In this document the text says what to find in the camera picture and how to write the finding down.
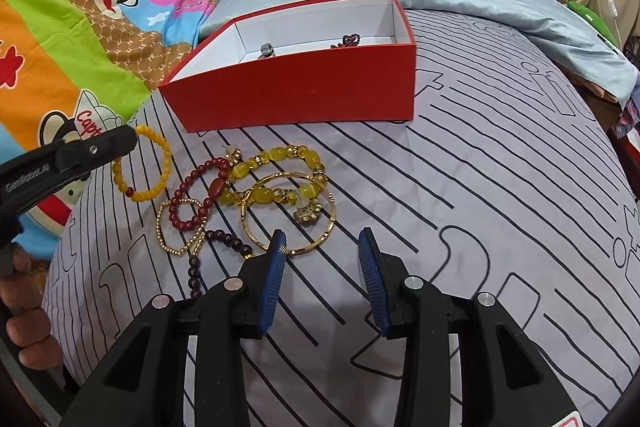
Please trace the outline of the left human hand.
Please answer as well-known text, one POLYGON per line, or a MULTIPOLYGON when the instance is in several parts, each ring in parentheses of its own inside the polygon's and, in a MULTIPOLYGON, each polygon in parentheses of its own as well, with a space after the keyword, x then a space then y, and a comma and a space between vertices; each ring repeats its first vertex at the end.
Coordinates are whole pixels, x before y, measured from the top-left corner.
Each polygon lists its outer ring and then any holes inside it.
POLYGON ((29 275, 32 259, 17 244, 11 245, 13 270, 1 277, 1 301, 17 314, 6 323, 6 333, 20 348, 23 366, 35 371, 55 369, 63 363, 58 340, 51 335, 51 322, 41 306, 41 294, 29 275))

